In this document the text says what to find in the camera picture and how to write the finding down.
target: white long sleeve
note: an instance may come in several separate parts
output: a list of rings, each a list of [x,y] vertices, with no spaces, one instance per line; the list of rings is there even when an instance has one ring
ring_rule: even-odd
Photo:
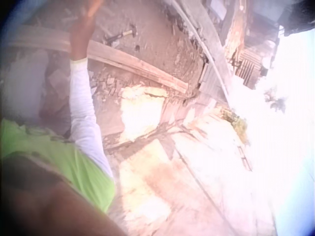
[[[113,178],[112,170],[104,154],[100,128],[96,123],[88,74],[88,59],[71,61],[70,68],[70,139]]]

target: green shirt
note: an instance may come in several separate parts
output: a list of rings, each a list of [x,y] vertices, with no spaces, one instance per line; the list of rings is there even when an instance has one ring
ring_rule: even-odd
[[[106,212],[114,198],[114,181],[73,143],[45,128],[1,122],[1,159],[21,151],[36,153],[62,173],[87,200]]]

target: person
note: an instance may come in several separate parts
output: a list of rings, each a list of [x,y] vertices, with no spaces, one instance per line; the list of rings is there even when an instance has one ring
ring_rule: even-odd
[[[100,2],[86,0],[86,13],[70,34],[68,140],[35,126],[40,124],[38,93],[28,91],[29,97],[23,97],[16,92],[29,85],[39,89],[42,83],[36,78],[44,77],[43,69],[25,68],[25,81],[12,79],[3,85],[2,105],[9,108],[1,117],[1,228],[6,234],[125,235],[105,214],[115,186],[96,123],[87,70],[87,47],[95,28],[94,14],[89,13]],[[33,59],[47,65],[42,51]]]

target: ground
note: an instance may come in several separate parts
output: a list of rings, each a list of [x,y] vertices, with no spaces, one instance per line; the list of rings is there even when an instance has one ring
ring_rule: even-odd
[[[26,24],[70,31],[80,10],[79,6],[79,2],[72,0],[51,1]],[[186,94],[182,94],[141,76],[89,60],[88,70],[96,117],[104,141],[110,146],[133,141],[138,136],[150,133],[159,125],[163,107],[168,102],[183,104],[185,99],[194,96],[204,63],[199,48],[193,46],[188,35],[181,31],[183,29],[178,27],[180,22],[169,14],[169,9],[161,0],[106,1],[106,6],[97,13],[93,40],[105,43],[106,38],[129,30],[130,24],[135,25],[137,35],[121,38],[116,49],[187,82],[189,89]],[[25,51],[34,50],[11,48],[7,53],[7,60],[17,60],[16,55],[27,54]],[[55,51],[48,53],[46,102],[42,112],[46,117],[56,113],[64,114],[69,110],[67,98],[60,98],[56,88],[51,86],[51,75],[56,70],[64,74],[60,76],[60,80],[65,81],[62,78],[69,76],[68,54]],[[130,90],[137,95],[126,96]],[[151,118],[143,120],[143,116],[147,114]],[[131,128],[134,123],[130,120],[139,123],[136,125],[138,129]]]
[[[241,145],[210,115],[109,150],[117,180],[109,216],[129,235],[275,235]]]

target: bright sky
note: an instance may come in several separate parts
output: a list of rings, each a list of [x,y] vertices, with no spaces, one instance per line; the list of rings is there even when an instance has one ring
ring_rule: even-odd
[[[270,75],[288,96],[274,132],[279,146],[271,181],[279,236],[305,235],[314,225],[314,45],[315,30],[283,37]]]
[[[275,113],[261,90],[237,99],[248,122],[256,181],[271,196],[279,236],[303,236],[314,225],[315,30],[281,38],[268,81],[288,96]]]

